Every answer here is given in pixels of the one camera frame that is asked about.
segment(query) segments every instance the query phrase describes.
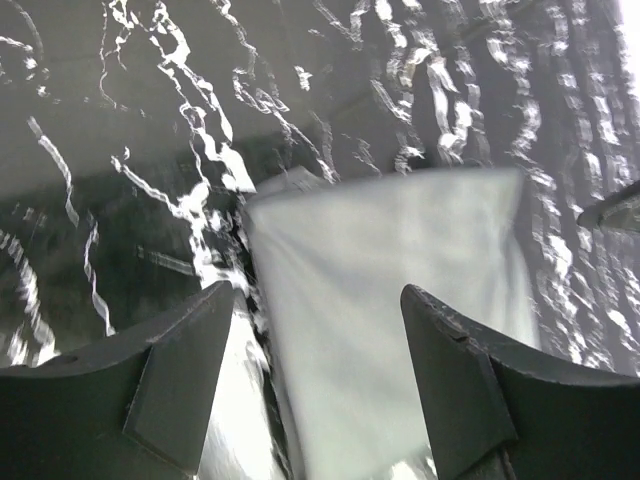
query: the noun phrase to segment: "white cloth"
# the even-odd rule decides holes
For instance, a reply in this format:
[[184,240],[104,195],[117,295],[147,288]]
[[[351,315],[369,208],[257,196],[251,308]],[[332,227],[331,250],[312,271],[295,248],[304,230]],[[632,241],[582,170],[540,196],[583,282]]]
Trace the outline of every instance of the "white cloth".
[[427,445],[406,284],[537,347],[511,232],[521,180],[511,169],[426,170],[248,203],[296,478],[364,480]]

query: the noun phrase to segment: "white fabric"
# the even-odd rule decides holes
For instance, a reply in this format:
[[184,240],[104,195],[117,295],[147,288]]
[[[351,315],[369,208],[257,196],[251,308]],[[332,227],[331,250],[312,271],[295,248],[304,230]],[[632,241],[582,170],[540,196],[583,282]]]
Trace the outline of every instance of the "white fabric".
[[427,445],[406,284],[537,346],[520,186],[516,170],[426,170],[249,202],[297,478],[364,480]]

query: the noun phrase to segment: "dark object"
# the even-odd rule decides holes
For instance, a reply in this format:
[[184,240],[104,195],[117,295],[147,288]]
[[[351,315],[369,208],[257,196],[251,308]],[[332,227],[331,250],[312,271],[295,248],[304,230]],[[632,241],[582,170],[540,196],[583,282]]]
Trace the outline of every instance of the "dark object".
[[585,208],[578,217],[578,225],[640,233],[640,181]]
[[439,480],[640,478],[640,380],[552,357],[415,286],[402,313]]
[[233,304],[218,283],[38,368],[0,371],[0,478],[195,475]]
[[440,163],[438,153],[431,150],[425,150],[420,155],[412,155],[407,158],[407,166],[411,170],[438,168]]

